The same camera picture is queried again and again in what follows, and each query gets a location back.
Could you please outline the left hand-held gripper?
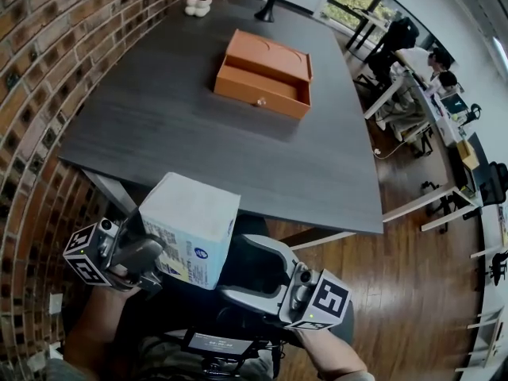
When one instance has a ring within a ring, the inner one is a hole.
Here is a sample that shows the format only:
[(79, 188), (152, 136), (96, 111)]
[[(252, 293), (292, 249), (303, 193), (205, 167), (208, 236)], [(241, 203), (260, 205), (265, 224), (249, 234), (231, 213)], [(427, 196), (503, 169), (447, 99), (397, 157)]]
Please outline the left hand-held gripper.
[(63, 257), (88, 285), (112, 287), (105, 272), (121, 265), (140, 276), (138, 288), (157, 293), (162, 290), (162, 279), (156, 259), (163, 250), (162, 240), (145, 231), (136, 207), (119, 225), (103, 218), (73, 233)]

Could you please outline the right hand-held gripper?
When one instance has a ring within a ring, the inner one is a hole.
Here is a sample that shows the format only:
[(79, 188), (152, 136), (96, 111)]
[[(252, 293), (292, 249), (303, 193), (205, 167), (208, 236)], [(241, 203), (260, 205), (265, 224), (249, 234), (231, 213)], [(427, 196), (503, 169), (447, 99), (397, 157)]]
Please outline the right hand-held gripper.
[[(266, 236), (242, 234), (234, 239), (233, 272), (235, 280), (248, 289), (220, 286), (221, 296), (258, 314), (279, 318), (286, 329), (321, 330), (339, 325), (351, 299), (350, 289), (333, 273), (298, 263), (286, 244)], [(249, 289), (276, 290), (266, 294)]]

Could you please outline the person's left hand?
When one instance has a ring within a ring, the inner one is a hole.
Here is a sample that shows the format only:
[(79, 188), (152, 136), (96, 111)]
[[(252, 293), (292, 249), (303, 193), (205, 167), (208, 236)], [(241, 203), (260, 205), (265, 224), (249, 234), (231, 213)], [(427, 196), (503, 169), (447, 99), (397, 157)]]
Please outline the person's left hand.
[(128, 292), (136, 288), (140, 283), (140, 276), (134, 275), (123, 266), (110, 267), (105, 272), (111, 286), (117, 291)]

